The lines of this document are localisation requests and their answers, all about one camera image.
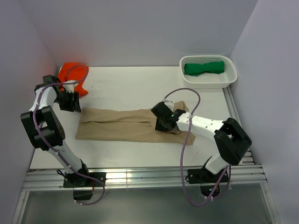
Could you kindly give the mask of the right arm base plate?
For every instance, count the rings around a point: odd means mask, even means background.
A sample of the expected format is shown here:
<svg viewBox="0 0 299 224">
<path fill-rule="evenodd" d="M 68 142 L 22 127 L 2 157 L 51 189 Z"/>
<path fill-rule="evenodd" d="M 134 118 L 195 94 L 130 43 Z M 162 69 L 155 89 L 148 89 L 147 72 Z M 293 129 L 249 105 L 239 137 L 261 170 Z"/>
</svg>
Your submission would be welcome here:
<svg viewBox="0 0 299 224">
<path fill-rule="evenodd" d="M 228 171 L 222 169 L 217 174 L 212 174 L 205 168 L 191 168 L 183 171 L 183 177 L 189 184 L 216 184 L 228 182 Z"/>
</svg>

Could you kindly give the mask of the beige t-shirt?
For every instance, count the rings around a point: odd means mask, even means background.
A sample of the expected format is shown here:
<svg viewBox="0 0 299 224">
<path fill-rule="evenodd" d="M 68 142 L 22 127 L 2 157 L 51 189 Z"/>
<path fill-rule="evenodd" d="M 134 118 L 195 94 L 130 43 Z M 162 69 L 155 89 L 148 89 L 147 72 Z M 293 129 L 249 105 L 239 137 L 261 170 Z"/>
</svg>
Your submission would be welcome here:
<svg viewBox="0 0 299 224">
<path fill-rule="evenodd" d="M 114 111 L 83 108 L 75 139 L 184 143 L 187 132 L 159 132 L 155 126 L 156 117 L 150 109 Z"/>
</svg>

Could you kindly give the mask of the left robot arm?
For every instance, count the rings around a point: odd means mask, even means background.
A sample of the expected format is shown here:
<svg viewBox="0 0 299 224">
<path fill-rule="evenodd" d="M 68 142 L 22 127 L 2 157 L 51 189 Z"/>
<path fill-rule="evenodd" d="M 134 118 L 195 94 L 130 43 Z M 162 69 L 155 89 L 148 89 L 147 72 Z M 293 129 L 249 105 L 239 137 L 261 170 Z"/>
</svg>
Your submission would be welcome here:
<svg viewBox="0 0 299 224">
<path fill-rule="evenodd" d="M 62 111 L 81 112 L 74 87 L 73 81 L 62 84 L 55 76 L 44 76 L 43 83 L 35 87 L 33 106 L 20 118 L 32 146 L 53 155 L 64 167 L 58 174 L 74 187 L 85 187 L 91 183 L 91 174 L 66 144 L 63 126 L 53 111 L 57 103 Z"/>
</svg>

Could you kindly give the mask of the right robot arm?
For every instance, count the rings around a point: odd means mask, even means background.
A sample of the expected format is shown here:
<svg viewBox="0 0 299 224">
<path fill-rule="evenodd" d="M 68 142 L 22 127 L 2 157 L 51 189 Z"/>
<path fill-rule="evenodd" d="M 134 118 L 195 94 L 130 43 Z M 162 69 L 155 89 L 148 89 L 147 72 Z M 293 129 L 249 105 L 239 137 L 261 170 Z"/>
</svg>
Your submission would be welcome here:
<svg viewBox="0 0 299 224">
<path fill-rule="evenodd" d="M 156 117 L 157 131 L 190 131 L 214 140 L 218 152 L 202 168 L 188 170 L 189 183 L 217 182 L 225 167 L 238 165 L 252 145 L 252 140 L 234 118 L 221 121 L 194 116 L 181 109 L 171 111 L 165 102 L 159 102 L 150 111 Z"/>
</svg>

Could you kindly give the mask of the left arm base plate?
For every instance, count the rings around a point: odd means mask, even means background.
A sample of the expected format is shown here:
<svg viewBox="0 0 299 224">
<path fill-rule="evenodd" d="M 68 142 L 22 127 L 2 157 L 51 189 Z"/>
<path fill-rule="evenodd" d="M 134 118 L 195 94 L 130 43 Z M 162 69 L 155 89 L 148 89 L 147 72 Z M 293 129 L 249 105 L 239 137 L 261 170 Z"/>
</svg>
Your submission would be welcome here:
<svg viewBox="0 0 299 224">
<path fill-rule="evenodd" d="M 106 182 L 105 172 L 91 172 L 89 173 L 91 178 L 97 179 L 101 183 L 92 180 L 90 178 L 85 178 L 75 173 L 65 174 L 63 188 L 88 188 L 88 187 L 102 187 Z"/>
</svg>

